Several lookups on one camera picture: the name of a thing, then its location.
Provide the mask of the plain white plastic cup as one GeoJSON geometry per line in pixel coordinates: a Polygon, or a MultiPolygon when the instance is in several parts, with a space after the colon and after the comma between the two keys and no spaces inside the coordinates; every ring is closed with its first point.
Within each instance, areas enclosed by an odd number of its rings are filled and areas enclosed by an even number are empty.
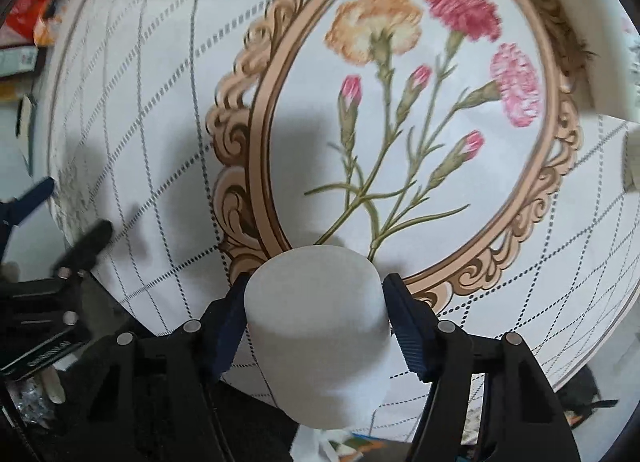
{"type": "Polygon", "coordinates": [[[277,407],[334,430],[371,416],[390,386],[392,338],[381,277],[335,245],[282,253],[250,276],[248,332],[277,407]]]}

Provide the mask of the white cup with print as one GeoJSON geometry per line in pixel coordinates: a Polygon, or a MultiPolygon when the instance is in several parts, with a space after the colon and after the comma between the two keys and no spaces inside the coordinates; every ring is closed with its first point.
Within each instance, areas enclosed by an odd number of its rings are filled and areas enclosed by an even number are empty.
{"type": "Polygon", "coordinates": [[[593,107],[639,121],[639,31],[620,0],[559,0],[586,53],[593,107]]]}

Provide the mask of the floral diamond pattern tablecloth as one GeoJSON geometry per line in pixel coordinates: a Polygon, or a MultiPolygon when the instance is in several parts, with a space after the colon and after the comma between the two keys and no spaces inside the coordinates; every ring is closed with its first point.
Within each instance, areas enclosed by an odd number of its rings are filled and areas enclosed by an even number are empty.
{"type": "Polygon", "coordinates": [[[335,245],[550,383],[639,294],[628,125],[580,106],[557,0],[70,0],[47,74],[52,215],[146,330],[335,245]]]}

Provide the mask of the orange wet wipes pack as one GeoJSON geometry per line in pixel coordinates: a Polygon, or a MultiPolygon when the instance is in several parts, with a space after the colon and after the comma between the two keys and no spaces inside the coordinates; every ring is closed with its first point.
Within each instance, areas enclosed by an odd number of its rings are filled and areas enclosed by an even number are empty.
{"type": "Polygon", "coordinates": [[[34,42],[38,48],[50,48],[55,43],[67,3],[68,0],[46,0],[43,3],[34,26],[34,42]]]}

